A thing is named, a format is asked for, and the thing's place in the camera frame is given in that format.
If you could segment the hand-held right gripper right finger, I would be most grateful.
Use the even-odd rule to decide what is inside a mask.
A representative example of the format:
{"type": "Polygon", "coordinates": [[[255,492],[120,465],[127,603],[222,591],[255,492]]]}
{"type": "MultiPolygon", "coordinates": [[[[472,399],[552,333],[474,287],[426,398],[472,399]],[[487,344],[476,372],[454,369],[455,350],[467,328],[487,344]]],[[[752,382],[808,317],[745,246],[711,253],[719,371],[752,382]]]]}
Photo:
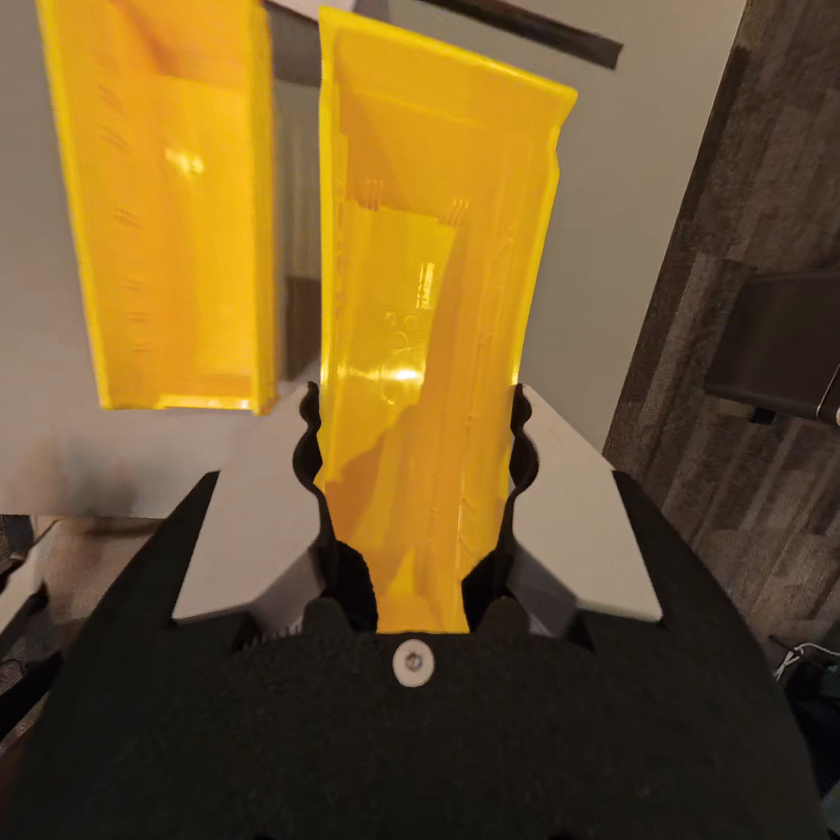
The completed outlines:
{"type": "Polygon", "coordinates": [[[531,634],[570,637],[586,614],[655,626],[664,611],[613,467],[530,386],[511,405],[509,492],[495,547],[461,584],[471,633],[501,602],[531,634]]]}

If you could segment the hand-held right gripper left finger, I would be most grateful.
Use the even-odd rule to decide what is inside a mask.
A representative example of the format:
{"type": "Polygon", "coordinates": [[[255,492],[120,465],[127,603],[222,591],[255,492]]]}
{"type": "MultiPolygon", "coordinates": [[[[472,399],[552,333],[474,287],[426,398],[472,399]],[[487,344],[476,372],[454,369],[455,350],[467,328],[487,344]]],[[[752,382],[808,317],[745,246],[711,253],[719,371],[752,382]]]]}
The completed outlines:
{"type": "Polygon", "coordinates": [[[352,628],[377,628],[368,566],[339,540],[316,485],[320,426],[319,386],[309,382],[221,468],[175,602],[177,623],[246,613],[261,631],[281,634],[324,595],[352,628]]]}

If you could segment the yellow plastic storage bin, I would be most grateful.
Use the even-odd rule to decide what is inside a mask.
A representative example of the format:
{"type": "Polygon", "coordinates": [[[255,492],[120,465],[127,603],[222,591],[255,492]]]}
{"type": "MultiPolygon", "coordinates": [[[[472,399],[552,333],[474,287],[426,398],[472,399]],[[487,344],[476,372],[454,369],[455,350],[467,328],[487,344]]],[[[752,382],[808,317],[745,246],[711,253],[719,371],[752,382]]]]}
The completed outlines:
{"type": "Polygon", "coordinates": [[[265,6],[36,7],[100,405],[267,414],[279,293],[265,6]]]}
{"type": "Polygon", "coordinates": [[[511,406],[579,93],[319,10],[323,463],[380,634],[461,634],[498,540],[511,406]]]}

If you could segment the grey desk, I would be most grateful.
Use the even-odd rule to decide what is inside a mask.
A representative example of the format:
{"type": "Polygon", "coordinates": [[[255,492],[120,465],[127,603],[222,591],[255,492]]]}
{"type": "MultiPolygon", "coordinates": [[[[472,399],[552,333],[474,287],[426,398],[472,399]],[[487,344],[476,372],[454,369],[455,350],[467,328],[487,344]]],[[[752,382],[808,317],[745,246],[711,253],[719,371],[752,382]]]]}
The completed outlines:
{"type": "MultiPolygon", "coordinates": [[[[617,406],[744,2],[521,2],[614,71],[423,2],[397,26],[579,92],[520,377],[596,448],[617,406]]],[[[263,418],[98,404],[33,2],[2,2],[2,513],[163,518],[263,418]]]]}

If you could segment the black tray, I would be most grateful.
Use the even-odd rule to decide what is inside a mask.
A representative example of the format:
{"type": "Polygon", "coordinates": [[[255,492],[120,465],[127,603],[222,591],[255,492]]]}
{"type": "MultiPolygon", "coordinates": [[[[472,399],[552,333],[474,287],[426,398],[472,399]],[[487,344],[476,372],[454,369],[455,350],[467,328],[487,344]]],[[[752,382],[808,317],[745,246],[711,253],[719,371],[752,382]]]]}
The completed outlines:
{"type": "Polygon", "coordinates": [[[839,425],[839,269],[755,275],[742,285],[706,393],[839,425]]]}

